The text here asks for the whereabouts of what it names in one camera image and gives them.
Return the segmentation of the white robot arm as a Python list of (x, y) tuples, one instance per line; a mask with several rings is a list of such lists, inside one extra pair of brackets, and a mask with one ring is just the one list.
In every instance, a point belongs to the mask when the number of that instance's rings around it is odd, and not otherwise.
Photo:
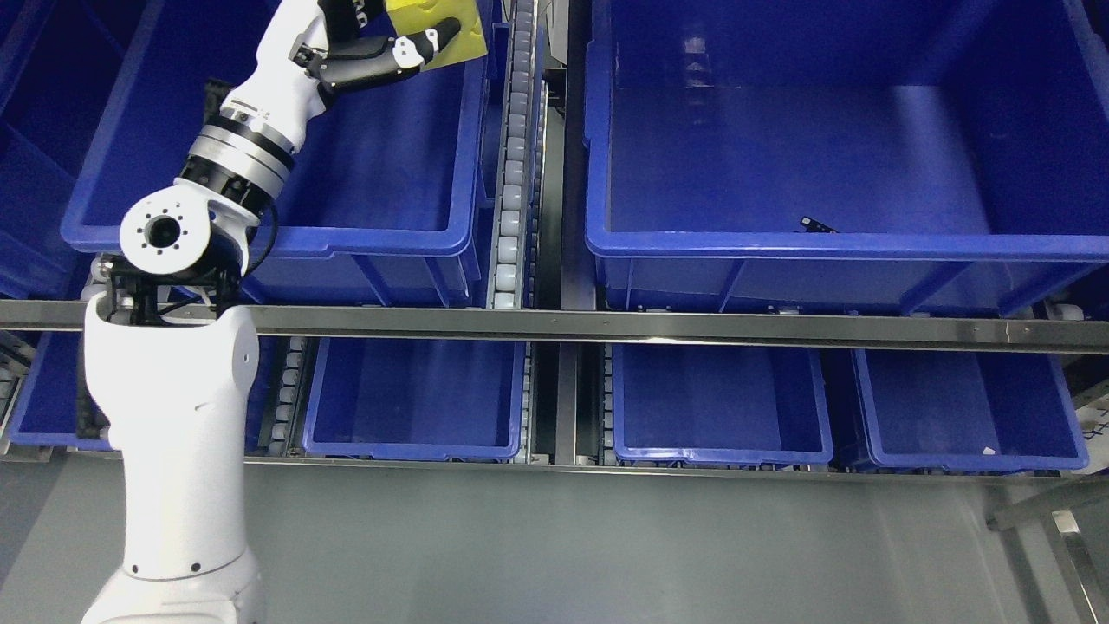
[(261, 623), (244, 434), (260, 340), (238, 303), (250, 237), (297, 143), (236, 88), (205, 88), (177, 177), (121, 219), (106, 288), (88, 300), (88, 393), (124, 470), (120, 566), (87, 623)]

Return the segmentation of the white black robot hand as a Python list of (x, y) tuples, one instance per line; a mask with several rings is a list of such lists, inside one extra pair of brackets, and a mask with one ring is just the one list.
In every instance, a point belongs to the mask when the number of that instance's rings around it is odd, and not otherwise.
[(293, 154), (333, 99), (425, 72), (426, 58), (393, 30), (384, 2), (282, 1), (250, 76), (230, 89), (211, 121), (245, 127)]

